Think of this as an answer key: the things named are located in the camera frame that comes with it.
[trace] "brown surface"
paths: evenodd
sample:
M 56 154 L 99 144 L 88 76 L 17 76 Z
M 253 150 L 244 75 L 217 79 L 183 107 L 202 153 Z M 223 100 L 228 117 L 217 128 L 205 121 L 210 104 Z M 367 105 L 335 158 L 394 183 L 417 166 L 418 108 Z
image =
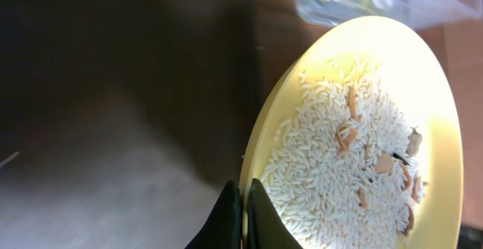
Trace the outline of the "brown surface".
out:
M 295 13 L 294 0 L 255 0 L 263 98 L 282 73 L 329 28 L 310 26 Z
M 464 159 L 463 223 L 483 229 L 483 22 L 445 27 L 448 77 L 460 118 Z

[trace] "wooden table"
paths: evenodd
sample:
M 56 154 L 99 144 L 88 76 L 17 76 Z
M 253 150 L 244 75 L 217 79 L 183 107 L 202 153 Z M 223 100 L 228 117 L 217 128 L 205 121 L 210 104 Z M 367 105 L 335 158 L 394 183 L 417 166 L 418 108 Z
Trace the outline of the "wooden table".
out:
M 305 23 L 297 16 L 294 0 L 255 0 L 256 35 L 261 91 L 265 99 L 282 73 L 329 28 Z M 483 198 L 479 184 L 483 162 L 483 24 L 437 26 L 418 34 L 431 47 L 451 83 L 463 134 L 465 196 L 463 223 L 483 228 Z

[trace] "black object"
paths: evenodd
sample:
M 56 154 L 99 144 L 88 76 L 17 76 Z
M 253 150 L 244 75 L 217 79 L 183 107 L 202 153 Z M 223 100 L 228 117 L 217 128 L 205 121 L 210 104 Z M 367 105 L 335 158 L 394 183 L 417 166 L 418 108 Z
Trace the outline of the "black object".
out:
M 481 249 L 483 245 L 483 229 L 471 226 L 460 227 L 457 249 Z
M 186 249 L 239 249 L 242 237 L 242 203 L 240 189 L 228 181 L 210 216 Z
M 229 181 L 214 205 L 205 225 L 186 246 L 199 248 L 237 248 L 242 242 L 242 202 L 240 189 Z M 302 249 L 285 228 L 262 183 L 253 179 L 248 196 L 249 249 Z
M 397 158 L 398 160 L 402 161 L 402 164 L 404 164 L 405 166 L 409 165 L 409 162 L 407 160 L 403 159 L 400 155 L 393 153 L 392 156 Z

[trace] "white rice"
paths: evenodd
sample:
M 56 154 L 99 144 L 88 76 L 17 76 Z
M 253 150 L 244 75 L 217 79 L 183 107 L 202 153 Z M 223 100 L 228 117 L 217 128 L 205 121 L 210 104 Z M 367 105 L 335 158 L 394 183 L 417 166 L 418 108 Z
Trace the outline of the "white rice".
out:
M 333 60 L 330 65 L 339 67 Z M 350 81 L 340 72 L 343 84 L 318 80 L 312 85 L 305 72 L 299 73 L 303 104 L 294 109 L 295 118 L 281 123 L 282 141 L 274 143 L 260 179 L 287 229 L 304 248 L 397 248 L 398 232 L 409 224 L 405 203 L 413 189 L 401 190 L 401 166 L 395 164 L 384 174 L 374 170 L 383 152 L 407 159 L 412 177 L 418 165 L 415 157 L 406 155 L 411 126 L 383 91 L 377 67 L 355 57 L 351 75 L 362 71 L 362 77 Z M 356 89 L 360 121 L 351 119 L 349 86 Z M 358 130 L 347 152 L 339 152 L 336 132 L 341 125 Z M 341 132 L 343 137 L 348 133 L 349 129 Z M 359 206 L 360 189 L 367 208 Z M 422 198 L 422 182 L 419 192 Z

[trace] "almond slice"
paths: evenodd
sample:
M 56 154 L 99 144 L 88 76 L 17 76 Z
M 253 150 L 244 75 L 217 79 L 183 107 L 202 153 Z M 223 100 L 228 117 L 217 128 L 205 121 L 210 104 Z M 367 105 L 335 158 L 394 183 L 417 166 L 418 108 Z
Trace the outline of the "almond slice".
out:
M 368 203 L 365 201 L 364 192 L 360 188 L 357 191 L 357 196 L 361 200 L 361 203 L 359 204 L 359 206 L 363 208 L 368 208 Z
M 344 131 L 345 129 L 349 128 L 349 134 L 345 139 L 342 138 L 340 132 Z M 350 126 L 343 124 L 337 129 L 337 141 L 339 141 L 340 151 L 347 151 L 349 150 L 349 145 L 355 140 L 357 137 L 357 129 L 351 128 Z
M 413 178 L 411 177 L 411 174 L 409 174 L 409 171 L 408 169 L 406 168 L 406 166 L 404 165 L 404 163 L 402 163 L 401 161 L 399 162 L 399 165 L 401 166 L 402 168 L 402 171 L 403 171 L 403 174 L 406 176 L 406 180 L 405 180 L 405 190 L 409 188 L 409 186 L 412 184 L 413 182 Z
M 357 115 L 357 107 L 355 106 L 355 88 L 354 87 L 350 88 L 349 97 L 347 100 L 349 104 L 350 116 L 356 121 L 361 121 L 361 119 Z
M 369 148 L 371 147 L 370 144 L 366 144 L 364 147 L 364 160 L 368 160 L 369 158 Z
M 414 213 L 413 213 L 413 209 L 409 206 L 409 204 L 405 204 L 405 205 L 409 209 L 409 224 L 408 224 L 408 226 L 406 227 L 405 231 L 402 234 L 407 237 L 409 235 L 409 232 L 414 227 Z
M 392 170 L 392 166 L 394 166 L 394 158 L 388 154 L 381 154 L 379 158 L 377 158 L 377 163 L 374 165 L 374 170 L 378 174 L 387 173 L 388 171 Z
M 421 184 L 421 177 L 416 177 L 416 179 L 414 180 L 414 187 L 413 187 L 413 199 L 416 201 L 416 203 L 420 203 L 419 202 L 419 199 L 417 198 L 417 193 L 419 192 L 420 190 L 420 184 Z

